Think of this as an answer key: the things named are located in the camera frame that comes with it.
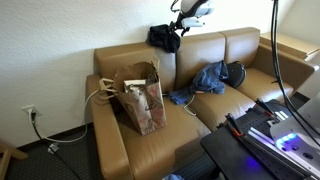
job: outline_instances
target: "wall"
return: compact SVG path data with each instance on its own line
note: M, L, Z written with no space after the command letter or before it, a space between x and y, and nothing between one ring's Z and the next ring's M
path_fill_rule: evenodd
M293 4L283 0L280 19ZM21 107L35 104L42 134L83 121L86 76L93 50L145 41L150 26L169 23L171 0L0 1L0 139L22 146L37 140ZM272 1L215 0L206 26L187 35L253 26L269 31Z
M279 27L279 32L307 42L319 44L320 47L320 1L296 1ZM312 61L320 66L320 54ZM312 98L320 92L320 70L298 89L305 96Z

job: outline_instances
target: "wall outlet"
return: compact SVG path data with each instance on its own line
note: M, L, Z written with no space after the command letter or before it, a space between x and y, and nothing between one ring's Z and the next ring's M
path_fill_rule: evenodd
M29 109L32 109L36 113L36 117L41 116L40 112L36 109L34 105L29 105L21 108L29 116Z

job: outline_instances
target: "tan leather couch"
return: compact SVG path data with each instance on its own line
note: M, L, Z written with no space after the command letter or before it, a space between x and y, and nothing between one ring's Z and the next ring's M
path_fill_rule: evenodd
M87 112L94 124L100 166L105 179L161 179L203 153L200 139L225 121L225 115L235 118L254 105L256 98L278 99L281 92L275 81L271 48L259 44L260 31L242 28L182 38L176 54L166 53L146 43L136 43L96 49L94 75L87 77L87 96L99 89L101 77L112 78L116 69L153 55L160 58L159 74L162 92L178 90L191 84L194 75L206 64L225 60L245 64L247 76L243 84L233 89L226 85L224 94L196 95L191 108L197 116L188 114L183 105L164 98L167 126L141 136L128 116L109 102L96 96ZM294 93L317 69L289 54L279 54L285 91Z

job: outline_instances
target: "couch armrest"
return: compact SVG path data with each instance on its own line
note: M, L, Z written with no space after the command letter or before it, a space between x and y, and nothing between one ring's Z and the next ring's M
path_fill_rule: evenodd
M86 96L99 89L100 76L90 75ZM109 102L92 96L87 105L87 117L93 121L100 167L104 179L132 179L130 164L116 117Z
M278 57L282 80L291 85L294 92L319 69L317 65L281 51L278 51ZM250 67L275 77L271 47L260 43Z

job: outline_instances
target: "black backpack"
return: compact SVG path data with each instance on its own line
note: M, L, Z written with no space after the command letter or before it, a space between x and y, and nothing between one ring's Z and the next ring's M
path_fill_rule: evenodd
M224 79L222 81L233 88L239 87L246 77L246 69L244 68L244 65L239 61L235 61L233 63L227 64L226 66L229 76L227 79Z

